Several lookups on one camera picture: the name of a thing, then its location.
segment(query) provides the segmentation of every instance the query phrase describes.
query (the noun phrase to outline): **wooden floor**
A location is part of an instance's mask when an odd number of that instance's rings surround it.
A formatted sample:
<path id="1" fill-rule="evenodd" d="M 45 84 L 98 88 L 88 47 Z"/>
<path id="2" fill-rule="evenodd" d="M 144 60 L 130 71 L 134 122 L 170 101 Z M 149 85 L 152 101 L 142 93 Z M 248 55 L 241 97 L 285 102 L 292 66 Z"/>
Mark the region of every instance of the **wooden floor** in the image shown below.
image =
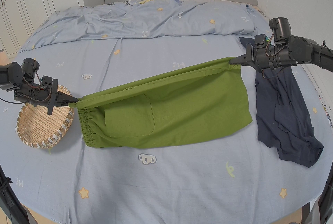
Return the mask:
<path id="1" fill-rule="evenodd" d="M 30 213 L 33 215 L 33 217 L 36 219 L 38 224 L 57 224 L 56 222 L 53 222 L 52 220 L 49 220 L 47 218 L 42 217 L 41 215 L 37 214 L 36 212 L 30 210 Z M 289 216 L 286 216 L 283 219 L 278 220 L 277 222 L 274 222 L 273 224 L 289 224 L 290 222 L 296 222 L 300 223 L 302 220 L 302 209 L 295 211 L 294 213 L 290 214 Z M 0 210 L 0 224 L 11 224 L 11 221 L 6 218 L 5 213 Z"/>

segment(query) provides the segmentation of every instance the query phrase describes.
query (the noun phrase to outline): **green garment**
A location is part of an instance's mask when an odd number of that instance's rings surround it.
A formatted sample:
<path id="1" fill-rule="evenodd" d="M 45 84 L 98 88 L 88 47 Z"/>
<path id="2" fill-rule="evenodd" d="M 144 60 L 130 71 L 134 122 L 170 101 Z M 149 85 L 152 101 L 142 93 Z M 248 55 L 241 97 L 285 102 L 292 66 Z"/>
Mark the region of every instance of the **green garment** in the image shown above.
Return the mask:
<path id="1" fill-rule="evenodd" d="M 231 58 L 87 95 L 77 103 L 90 147 L 153 148 L 231 135 L 252 122 L 240 65 Z"/>

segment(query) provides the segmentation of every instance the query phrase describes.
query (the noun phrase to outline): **navy garment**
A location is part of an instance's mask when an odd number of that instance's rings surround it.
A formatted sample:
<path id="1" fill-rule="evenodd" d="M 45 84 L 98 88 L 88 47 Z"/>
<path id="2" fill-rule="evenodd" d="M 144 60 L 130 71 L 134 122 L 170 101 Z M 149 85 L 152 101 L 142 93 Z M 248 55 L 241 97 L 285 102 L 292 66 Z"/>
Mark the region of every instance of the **navy garment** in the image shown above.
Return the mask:
<path id="1" fill-rule="evenodd" d="M 242 45 L 254 39 L 240 38 Z M 291 67 L 256 73 L 258 140 L 276 147 L 281 160 L 311 167 L 324 146 L 314 137 L 310 114 Z"/>

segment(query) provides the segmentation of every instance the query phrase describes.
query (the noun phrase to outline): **star print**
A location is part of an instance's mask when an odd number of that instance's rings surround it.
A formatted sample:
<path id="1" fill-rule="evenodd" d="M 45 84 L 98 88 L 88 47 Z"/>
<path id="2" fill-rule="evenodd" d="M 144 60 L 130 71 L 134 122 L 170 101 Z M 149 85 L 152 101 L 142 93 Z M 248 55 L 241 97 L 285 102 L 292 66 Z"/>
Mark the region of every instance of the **star print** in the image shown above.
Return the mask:
<path id="1" fill-rule="evenodd" d="M 287 189 L 281 188 L 280 196 L 281 196 L 282 198 L 285 198 L 285 197 L 287 196 Z"/>
<path id="2" fill-rule="evenodd" d="M 81 194 L 81 198 L 89 198 L 89 191 L 86 190 L 84 187 L 82 187 L 82 189 L 79 191 L 79 193 Z"/>

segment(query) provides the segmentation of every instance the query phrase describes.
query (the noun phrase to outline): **wicker basket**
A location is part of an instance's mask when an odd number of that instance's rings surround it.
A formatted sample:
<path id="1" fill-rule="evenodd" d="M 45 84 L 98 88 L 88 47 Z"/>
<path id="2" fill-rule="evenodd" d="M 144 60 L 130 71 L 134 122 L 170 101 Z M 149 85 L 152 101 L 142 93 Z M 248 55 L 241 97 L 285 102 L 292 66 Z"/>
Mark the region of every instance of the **wicker basket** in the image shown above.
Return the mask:
<path id="1" fill-rule="evenodd" d="M 58 85 L 58 91 L 72 95 L 70 91 Z M 74 117 L 71 107 L 54 107 L 52 115 L 47 107 L 24 104 L 17 117 L 16 133 L 23 143 L 34 148 L 51 148 L 68 131 Z"/>

